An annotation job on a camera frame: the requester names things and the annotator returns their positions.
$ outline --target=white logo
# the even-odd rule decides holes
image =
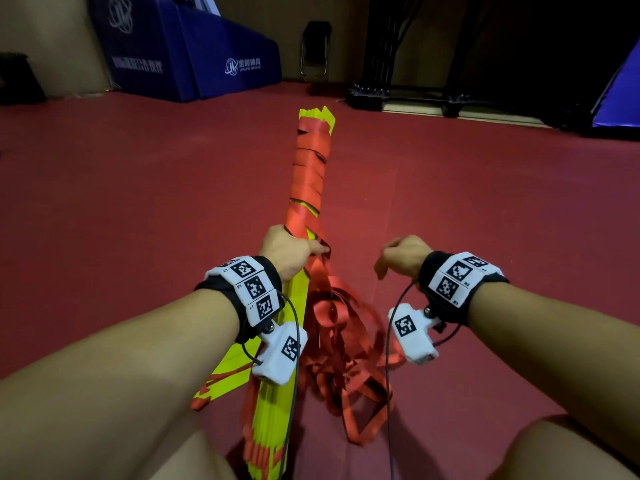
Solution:
[[[133,17],[131,0],[109,0],[109,24],[122,33],[133,31]]]
[[[225,74],[236,75],[238,73],[238,61],[235,59],[227,59],[227,67],[225,68]]]

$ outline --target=person's right hand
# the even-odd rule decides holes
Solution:
[[[389,269],[415,280],[422,263],[431,251],[432,249],[416,235],[396,237],[385,244],[373,269],[376,270],[379,280],[387,275]]]

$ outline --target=wristband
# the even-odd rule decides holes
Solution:
[[[282,281],[264,256],[240,256],[208,270],[196,288],[220,291],[236,309],[240,330],[236,343],[260,334],[284,306],[278,296]]]
[[[469,304],[483,283],[508,283],[498,266],[469,252],[433,251],[420,268],[420,290],[441,320],[468,326]]]

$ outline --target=person's left hand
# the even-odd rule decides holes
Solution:
[[[260,256],[275,266],[282,282],[292,279],[307,263],[311,254],[328,253],[329,248],[318,241],[293,237],[284,225],[272,226],[262,242]]]

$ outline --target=white plastic sensor housing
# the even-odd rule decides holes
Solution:
[[[393,312],[393,308],[389,310],[389,320]],[[408,303],[398,306],[391,328],[409,362],[421,365],[438,356],[428,333],[428,329],[438,323],[438,318],[428,318],[422,310],[414,310]]]
[[[302,350],[307,345],[307,332],[300,327],[300,346],[298,346],[295,323],[284,322],[282,325],[276,323],[273,325],[272,332],[260,334],[260,339],[266,347],[256,357],[262,363],[260,365],[254,363],[252,372],[263,381],[284,386],[296,370],[298,355],[302,354]]]

